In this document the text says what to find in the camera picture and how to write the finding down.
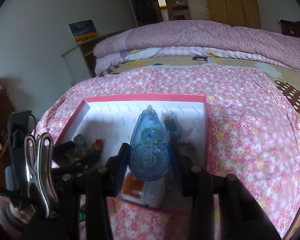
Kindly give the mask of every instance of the white wall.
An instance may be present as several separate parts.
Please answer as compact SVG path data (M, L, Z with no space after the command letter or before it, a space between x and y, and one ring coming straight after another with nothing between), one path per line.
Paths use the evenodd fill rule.
M167 6L166 0L158 0L159 6Z
M60 53L74 40L69 23L92 19L99 34L135 28L130 0L6 0L0 8L0 74L16 109L37 119L71 77Z
M296 0L257 0L261 28L270 32L282 33L277 19L292 22L300 21L300 6Z

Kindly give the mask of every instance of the silver binder clip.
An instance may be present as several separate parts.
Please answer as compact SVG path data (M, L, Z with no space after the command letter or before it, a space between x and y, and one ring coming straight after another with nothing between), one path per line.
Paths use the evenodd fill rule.
M43 133L39 137L38 145L33 135L28 134L25 137L28 197L30 197L30 187L34 184L47 219L56 217L58 214L58 197L53 188L51 175L52 153L53 138L51 134Z

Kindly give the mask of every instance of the cartoon bedding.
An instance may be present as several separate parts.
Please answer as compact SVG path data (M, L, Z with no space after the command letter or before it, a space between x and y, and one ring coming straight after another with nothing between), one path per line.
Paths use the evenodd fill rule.
M208 172L236 174L280 236L291 236L300 225L299 38L211 21L173 21L110 37L94 54L99 77L63 95L38 123L39 133L57 140L87 97L205 95ZM115 200L110 219L114 239L186 239L189 213Z

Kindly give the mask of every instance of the pink bedsheet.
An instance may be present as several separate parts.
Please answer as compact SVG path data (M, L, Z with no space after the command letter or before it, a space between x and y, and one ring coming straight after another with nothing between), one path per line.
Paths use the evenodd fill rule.
M50 132L57 140L83 99L126 93L205 95L208 171L220 176L236 174L284 236L300 206L300 119L262 72L175 67L89 79L71 88L44 114L37 132ZM169 224L169 218L158 221L159 212L122 206L111 218L115 239L180 239L180 232L173 230L178 225ZM152 222L155 229L149 226Z
M204 20L162 22L128 30L97 44L94 55L100 58L130 49L172 46L257 53L300 71L300 38Z

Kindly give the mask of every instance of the blue correction tape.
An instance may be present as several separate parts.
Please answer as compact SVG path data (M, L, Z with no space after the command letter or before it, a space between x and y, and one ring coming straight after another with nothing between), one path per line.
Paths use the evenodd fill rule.
M169 166L167 132L149 105L139 116L131 136L129 169L138 179L151 181L162 178Z

